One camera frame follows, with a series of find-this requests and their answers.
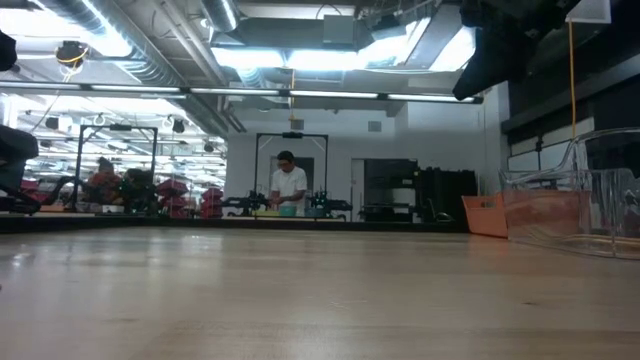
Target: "black frame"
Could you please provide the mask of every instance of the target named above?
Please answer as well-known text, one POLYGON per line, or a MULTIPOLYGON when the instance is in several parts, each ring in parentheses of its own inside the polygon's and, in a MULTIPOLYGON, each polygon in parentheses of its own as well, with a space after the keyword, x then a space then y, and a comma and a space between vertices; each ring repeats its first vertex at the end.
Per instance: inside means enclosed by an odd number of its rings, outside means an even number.
MULTIPOLYGON (((71 195, 71 208, 76 210, 76 203, 78 202, 78 184, 80 179, 80 165, 82 164, 82 148, 84 143, 89 141, 91 137, 102 129, 109 129, 111 131, 132 131, 132 130, 151 130, 153 131, 153 142, 151 148, 151 176, 155 175, 156 170, 156 151, 158 147, 158 128, 151 126, 130 126, 130 125, 80 125, 80 137, 78 138, 78 157, 76 159, 76 181, 73 182, 73 193, 71 195), (89 135, 87 139, 84 138, 84 131, 87 129, 96 129, 96 131, 89 135)), ((123 143, 127 143, 127 139, 117 140, 123 143)))
POLYGON ((278 136, 283 139, 304 139, 305 137, 316 137, 324 139, 326 145, 324 149, 324 189, 327 190, 327 174, 329 173, 329 135, 303 134, 303 133, 257 133, 256 134, 256 157, 253 164, 253 191, 258 191, 258 152, 260 149, 260 138, 263 136, 278 136))

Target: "white wall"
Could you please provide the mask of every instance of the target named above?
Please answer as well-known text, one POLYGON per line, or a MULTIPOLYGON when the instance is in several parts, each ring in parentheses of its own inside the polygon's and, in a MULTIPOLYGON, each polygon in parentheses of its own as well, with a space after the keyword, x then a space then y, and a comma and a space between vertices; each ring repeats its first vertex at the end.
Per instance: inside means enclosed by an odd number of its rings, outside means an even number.
MULTIPOLYGON (((324 152, 308 139, 294 140, 273 137, 259 151, 258 184, 269 184, 269 159, 282 150, 290 150, 295 156, 313 157, 315 162, 314 190, 324 183, 324 152)), ((351 195, 351 159, 397 158, 391 139, 356 139, 329 137, 329 172, 327 191, 333 198, 349 199, 351 195)), ((234 135, 229 138, 227 155, 226 196, 244 196, 253 189, 255 159, 255 135, 234 135)))
MULTIPOLYGON (((498 168, 506 163, 500 134, 501 117, 508 116, 501 113, 504 95, 498 90, 492 91, 484 105, 408 103, 395 118, 388 118, 383 111, 334 114, 325 110, 301 110, 295 115, 305 120, 304 133, 329 135, 327 191, 333 198, 350 199, 353 159, 416 159, 422 168, 474 170, 487 179, 483 181, 485 192, 493 193, 499 190, 498 168), (383 131, 369 133, 370 120, 381 121, 383 131)), ((244 196, 253 189, 255 132, 290 131, 289 112, 285 110, 268 113, 239 110, 236 115, 250 132, 229 137, 226 196, 244 196)), ((314 186, 318 190, 324 182, 324 153, 307 139, 274 137, 262 148, 258 184, 268 186, 269 159, 285 149, 296 156, 315 159, 314 186)))

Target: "white shirt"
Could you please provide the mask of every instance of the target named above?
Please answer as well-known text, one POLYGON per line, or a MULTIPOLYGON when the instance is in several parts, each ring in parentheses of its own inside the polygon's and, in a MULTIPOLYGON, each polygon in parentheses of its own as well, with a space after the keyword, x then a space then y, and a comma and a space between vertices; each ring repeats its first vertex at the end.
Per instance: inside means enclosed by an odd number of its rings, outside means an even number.
MULTIPOLYGON (((307 191, 307 174, 299 167, 294 167, 290 173, 278 170, 271 179, 271 191, 280 192, 280 197, 293 196, 296 192, 307 191)), ((285 201, 280 206, 296 206, 298 216, 304 216, 304 197, 298 201, 285 201)))

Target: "green bowl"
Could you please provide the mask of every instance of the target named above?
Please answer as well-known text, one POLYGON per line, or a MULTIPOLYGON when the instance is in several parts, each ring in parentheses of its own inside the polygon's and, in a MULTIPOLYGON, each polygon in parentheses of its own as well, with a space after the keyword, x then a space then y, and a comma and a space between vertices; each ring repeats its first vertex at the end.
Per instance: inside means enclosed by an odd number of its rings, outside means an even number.
POLYGON ((296 216, 297 213, 298 213, 298 208, 295 206, 280 207, 280 216, 296 216))

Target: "yellow cable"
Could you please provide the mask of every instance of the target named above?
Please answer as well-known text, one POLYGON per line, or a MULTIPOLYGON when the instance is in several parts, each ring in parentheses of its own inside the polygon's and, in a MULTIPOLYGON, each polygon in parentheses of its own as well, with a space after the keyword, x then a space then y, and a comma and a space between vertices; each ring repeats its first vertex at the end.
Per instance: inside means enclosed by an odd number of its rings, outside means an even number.
POLYGON ((576 79, 573 54, 573 20, 569 18, 569 72, 571 75, 571 138, 576 137, 576 79))
POLYGON ((87 55, 87 52, 89 52, 89 48, 88 48, 88 47, 86 47, 86 48, 84 49, 84 51, 82 52, 82 54, 80 54, 80 55, 78 55, 78 56, 74 57, 73 59, 64 59, 64 60, 63 60, 63 59, 58 59, 58 62, 61 62, 61 63, 72 63, 72 62, 76 62, 76 61, 78 61, 78 60, 82 59, 85 55, 87 55))

